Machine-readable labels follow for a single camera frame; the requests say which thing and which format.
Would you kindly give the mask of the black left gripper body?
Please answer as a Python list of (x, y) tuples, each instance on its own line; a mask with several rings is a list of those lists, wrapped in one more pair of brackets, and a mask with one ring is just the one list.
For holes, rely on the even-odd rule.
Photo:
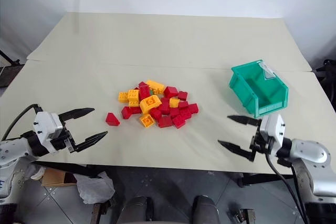
[(73, 140), (70, 131), (66, 128), (65, 121), (60, 121), (62, 123), (62, 129), (58, 136), (54, 137), (50, 142), (57, 151), (67, 148), (70, 153), (73, 153), (75, 151), (75, 141)]

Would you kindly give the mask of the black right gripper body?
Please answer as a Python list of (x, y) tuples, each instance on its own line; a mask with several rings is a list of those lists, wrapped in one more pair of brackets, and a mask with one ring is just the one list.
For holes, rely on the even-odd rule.
[(251, 139), (249, 148), (252, 151), (264, 154), (267, 151), (267, 145), (268, 145), (268, 142), (265, 141), (265, 139), (263, 138), (260, 132), (260, 126), (258, 126), (255, 135)]

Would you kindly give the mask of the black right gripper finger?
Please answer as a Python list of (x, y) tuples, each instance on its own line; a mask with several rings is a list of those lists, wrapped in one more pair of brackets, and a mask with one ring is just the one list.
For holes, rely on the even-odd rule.
[(230, 152), (232, 152), (236, 155), (239, 155), (241, 157), (244, 157), (244, 158), (248, 159), (250, 162), (253, 162), (254, 159), (255, 159), (255, 155), (256, 155), (255, 151), (243, 150), (240, 146), (238, 146), (236, 144), (233, 144), (231, 142), (227, 142), (227, 141), (218, 140), (218, 143), (221, 146), (225, 147)]
[(243, 125), (260, 126), (261, 124), (260, 119), (254, 119), (243, 115), (228, 115), (227, 118)]

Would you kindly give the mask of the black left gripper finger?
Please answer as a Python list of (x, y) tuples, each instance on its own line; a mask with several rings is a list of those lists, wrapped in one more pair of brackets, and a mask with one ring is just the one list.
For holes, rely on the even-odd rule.
[(59, 114), (59, 119), (63, 128), (65, 128), (66, 121), (70, 119), (78, 119), (82, 116), (89, 114), (90, 112), (94, 111), (94, 108), (80, 108), (80, 109), (73, 109), (62, 114)]
[(75, 144), (73, 139), (70, 140), (70, 153), (81, 152), (95, 144), (97, 144), (102, 138), (108, 134), (108, 131), (97, 133), (93, 136), (86, 138), (82, 143)]

